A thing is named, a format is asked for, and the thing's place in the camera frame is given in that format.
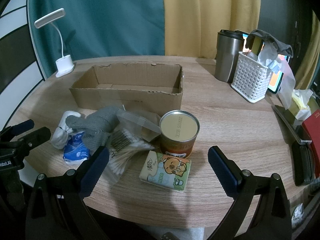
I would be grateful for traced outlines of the brown cardboard box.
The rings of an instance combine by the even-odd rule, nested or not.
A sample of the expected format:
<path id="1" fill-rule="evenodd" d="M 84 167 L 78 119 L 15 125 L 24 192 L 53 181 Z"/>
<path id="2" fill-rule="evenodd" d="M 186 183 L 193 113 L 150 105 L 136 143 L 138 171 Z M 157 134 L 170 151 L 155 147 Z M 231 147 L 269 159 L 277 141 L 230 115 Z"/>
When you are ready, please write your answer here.
<path id="1" fill-rule="evenodd" d="M 180 109 L 183 78 L 179 64 L 111 63 L 91 66 L 69 90 L 80 108 L 115 106 L 163 116 Z"/>

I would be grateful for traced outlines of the cartoon tissue pack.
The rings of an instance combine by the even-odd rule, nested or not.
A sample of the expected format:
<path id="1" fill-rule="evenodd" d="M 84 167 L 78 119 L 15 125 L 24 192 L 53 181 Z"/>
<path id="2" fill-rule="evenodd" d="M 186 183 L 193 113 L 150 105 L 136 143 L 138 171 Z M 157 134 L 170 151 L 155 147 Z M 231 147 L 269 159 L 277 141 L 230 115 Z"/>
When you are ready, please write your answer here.
<path id="1" fill-rule="evenodd" d="M 139 178 L 162 188 L 184 191 L 190 168 L 191 161 L 188 159 L 149 151 Z"/>

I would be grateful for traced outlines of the dark grey cloth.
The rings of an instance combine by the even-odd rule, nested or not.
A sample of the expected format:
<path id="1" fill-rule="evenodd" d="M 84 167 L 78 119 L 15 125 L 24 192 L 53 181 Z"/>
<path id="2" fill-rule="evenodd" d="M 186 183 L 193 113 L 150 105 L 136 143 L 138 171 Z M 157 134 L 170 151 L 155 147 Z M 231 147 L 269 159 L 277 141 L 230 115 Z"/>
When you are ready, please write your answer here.
<path id="1" fill-rule="evenodd" d="M 255 37 L 262 39 L 265 45 L 272 45 L 276 49 L 278 54 L 289 56 L 291 58 L 294 57 L 291 45 L 279 41 L 270 33 L 260 29 L 254 29 L 249 33 L 248 37 L 246 38 L 246 48 L 252 49 Z"/>

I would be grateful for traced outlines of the white desk lamp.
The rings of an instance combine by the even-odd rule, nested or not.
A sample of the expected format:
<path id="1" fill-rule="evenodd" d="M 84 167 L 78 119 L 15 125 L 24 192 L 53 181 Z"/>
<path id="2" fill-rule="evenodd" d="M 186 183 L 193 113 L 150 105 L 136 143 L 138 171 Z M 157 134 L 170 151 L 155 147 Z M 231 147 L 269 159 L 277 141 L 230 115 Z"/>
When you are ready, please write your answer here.
<path id="1" fill-rule="evenodd" d="M 40 29 L 48 24 L 51 25 L 52 27 L 54 27 L 54 29 L 57 31 L 60 37 L 61 57 L 55 61 L 55 64 L 57 67 L 57 73 L 55 74 L 55 76 L 57 78 L 60 78 L 62 76 L 65 76 L 71 73 L 75 67 L 71 55 L 64 54 L 64 43 L 63 43 L 62 34 L 59 28 L 57 27 L 57 25 L 54 23 L 56 20 L 65 17 L 65 15 L 66 15 L 65 10 L 63 8 L 60 8 L 42 16 L 41 18 L 39 18 L 34 22 L 34 27 L 36 29 Z"/>

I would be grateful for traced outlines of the clear plastic bag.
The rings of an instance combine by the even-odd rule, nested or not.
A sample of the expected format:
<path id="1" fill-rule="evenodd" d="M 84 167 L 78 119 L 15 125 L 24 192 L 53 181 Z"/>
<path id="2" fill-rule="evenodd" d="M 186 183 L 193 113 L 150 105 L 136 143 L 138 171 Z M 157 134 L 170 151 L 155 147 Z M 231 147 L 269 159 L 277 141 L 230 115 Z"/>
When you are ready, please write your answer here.
<path id="1" fill-rule="evenodd" d="M 280 89 L 278 90 L 278 97 L 283 107 L 285 109 L 289 109 L 291 106 L 291 97 L 296 85 L 296 80 L 288 62 L 279 58 L 279 55 L 281 54 L 278 54 L 272 45 L 267 44 L 263 46 L 261 52 L 259 53 L 258 62 L 267 67 L 267 69 L 274 74 L 277 74 L 279 71 L 283 73 Z"/>

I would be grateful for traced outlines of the steel travel mug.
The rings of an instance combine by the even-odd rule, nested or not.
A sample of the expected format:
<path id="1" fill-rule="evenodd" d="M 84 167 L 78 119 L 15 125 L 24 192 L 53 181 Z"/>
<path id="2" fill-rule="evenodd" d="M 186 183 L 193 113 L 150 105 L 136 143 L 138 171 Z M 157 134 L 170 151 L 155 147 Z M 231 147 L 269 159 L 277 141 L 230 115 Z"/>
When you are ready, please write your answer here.
<path id="1" fill-rule="evenodd" d="M 214 76 L 223 82 L 232 83 L 239 52 L 244 47 L 242 33 L 221 29 L 217 33 L 217 54 Z"/>

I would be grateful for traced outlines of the grey sock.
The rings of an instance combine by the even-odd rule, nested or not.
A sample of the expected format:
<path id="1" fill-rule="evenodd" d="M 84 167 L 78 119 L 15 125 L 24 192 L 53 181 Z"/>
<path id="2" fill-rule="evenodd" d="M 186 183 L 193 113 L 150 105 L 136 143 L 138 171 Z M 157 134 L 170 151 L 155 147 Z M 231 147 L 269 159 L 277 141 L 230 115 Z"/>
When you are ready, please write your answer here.
<path id="1" fill-rule="evenodd" d="M 66 118 L 66 125 L 74 132 L 83 131 L 82 142 L 92 152 L 100 146 L 106 146 L 111 134 L 119 124 L 118 107 L 104 107 L 86 118 L 70 115 Z"/>

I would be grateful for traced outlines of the cotton swabs bag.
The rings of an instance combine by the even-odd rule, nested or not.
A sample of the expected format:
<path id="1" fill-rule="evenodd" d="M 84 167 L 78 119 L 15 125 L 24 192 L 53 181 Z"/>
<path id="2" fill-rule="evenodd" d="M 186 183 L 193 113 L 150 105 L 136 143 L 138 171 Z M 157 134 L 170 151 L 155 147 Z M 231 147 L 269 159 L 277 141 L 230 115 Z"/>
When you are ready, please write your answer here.
<path id="1" fill-rule="evenodd" d="M 154 150 L 149 142 L 137 137 L 122 128 L 112 133 L 112 141 L 109 150 L 109 162 L 103 171 L 103 178 L 113 186 L 127 170 L 133 156 L 139 152 Z"/>

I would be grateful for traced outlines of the yellow sticky notes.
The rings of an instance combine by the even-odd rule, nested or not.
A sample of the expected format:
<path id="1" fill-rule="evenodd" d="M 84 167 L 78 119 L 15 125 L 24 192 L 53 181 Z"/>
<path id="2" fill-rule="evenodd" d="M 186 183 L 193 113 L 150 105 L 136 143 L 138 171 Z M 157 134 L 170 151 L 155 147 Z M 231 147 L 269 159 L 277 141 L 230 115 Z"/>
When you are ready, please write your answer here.
<path id="1" fill-rule="evenodd" d="M 313 92 L 310 89 L 293 90 L 289 111 L 298 121 L 304 121 L 311 115 L 311 109 L 308 103 L 312 94 Z"/>

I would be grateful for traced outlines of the black flat device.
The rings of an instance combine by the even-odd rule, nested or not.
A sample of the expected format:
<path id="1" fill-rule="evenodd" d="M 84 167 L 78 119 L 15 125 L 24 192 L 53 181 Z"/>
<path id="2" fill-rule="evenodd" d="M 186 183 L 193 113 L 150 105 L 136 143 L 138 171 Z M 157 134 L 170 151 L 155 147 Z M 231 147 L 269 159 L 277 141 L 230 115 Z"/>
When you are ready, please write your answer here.
<path id="1" fill-rule="evenodd" d="M 297 120 L 288 109 L 278 105 L 272 106 L 272 109 L 279 115 L 281 120 L 295 138 L 296 142 L 298 142 L 300 145 L 310 145 L 312 143 L 310 136 L 302 126 L 302 121 Z"/>

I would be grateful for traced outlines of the yellow curtain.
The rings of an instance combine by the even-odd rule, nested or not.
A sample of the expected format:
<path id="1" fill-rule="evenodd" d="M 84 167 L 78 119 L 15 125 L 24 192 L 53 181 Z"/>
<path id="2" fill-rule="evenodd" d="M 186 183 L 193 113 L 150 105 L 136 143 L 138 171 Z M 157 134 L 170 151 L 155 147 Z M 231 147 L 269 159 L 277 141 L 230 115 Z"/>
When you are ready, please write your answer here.
<path id="1" fill-rule="evenodd" d="M 165 54 L 213 59 L 220 30 L 257 29 L 261 0 L 164 0 Z"/>

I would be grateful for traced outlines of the orange tin can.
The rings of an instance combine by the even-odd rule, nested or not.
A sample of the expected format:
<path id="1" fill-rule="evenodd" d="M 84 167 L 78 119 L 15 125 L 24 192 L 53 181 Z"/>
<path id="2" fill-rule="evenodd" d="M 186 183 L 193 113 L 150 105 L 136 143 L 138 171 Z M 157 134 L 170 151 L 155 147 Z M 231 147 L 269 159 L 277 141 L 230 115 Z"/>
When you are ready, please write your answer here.
<path id="1" fill-rule="evenodd" d="M 194 115 L 180 109 L 169 111 L 161 117 L 159 127 L 163 154 L 178 158 L 191 155 L 200 131 L 200 123 Z"/>

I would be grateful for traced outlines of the white sock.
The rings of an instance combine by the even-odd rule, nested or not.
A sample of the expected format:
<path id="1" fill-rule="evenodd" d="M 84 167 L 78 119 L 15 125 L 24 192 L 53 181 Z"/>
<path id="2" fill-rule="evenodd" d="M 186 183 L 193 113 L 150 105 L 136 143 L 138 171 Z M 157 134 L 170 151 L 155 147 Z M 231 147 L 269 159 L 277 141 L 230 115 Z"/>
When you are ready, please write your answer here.
<path id="1" fill-rule="evenodd" d="M 75 116 L 79 118 L 81 114 L 75 111 L 65 111 L 65 113 L 63 113 L 59 125 L 50 141 L 50 143 L 58 150 L 61 150 L 65 147 L 69 136 L 73 133 L 73 129 L 66 124 L 66 119 L 69 116 Z"/>

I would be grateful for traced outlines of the blue tissue pack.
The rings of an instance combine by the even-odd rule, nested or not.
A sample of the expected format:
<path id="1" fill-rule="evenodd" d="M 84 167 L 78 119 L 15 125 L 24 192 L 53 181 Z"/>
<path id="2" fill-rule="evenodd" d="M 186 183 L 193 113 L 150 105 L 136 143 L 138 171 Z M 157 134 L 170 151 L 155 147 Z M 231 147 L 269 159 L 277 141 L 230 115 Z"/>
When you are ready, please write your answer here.
<path id="1" fill-rule="evenodd" d="M 88 160 L 91 156 L 90 150 L 84 145 L 82 137 L 84 131 L 72 133 L 63 149 L 63 160 L 68 165 L 76 165 Z"/>

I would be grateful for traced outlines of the clear zip bag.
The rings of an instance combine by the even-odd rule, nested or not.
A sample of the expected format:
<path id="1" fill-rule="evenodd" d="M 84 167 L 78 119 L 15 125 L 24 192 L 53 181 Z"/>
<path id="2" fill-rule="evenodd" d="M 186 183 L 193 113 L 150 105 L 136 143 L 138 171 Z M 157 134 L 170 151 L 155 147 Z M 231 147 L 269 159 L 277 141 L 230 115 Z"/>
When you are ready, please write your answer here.
<path id="1" fill-rule="evenodd" d="M 133 135 L 147 142 L 153 141 L 153 139 L 161 134 L 159 127 L 160 117 L 156 113 L 119 110 L 117 118 L 121 128 L 127 129 Z"/>

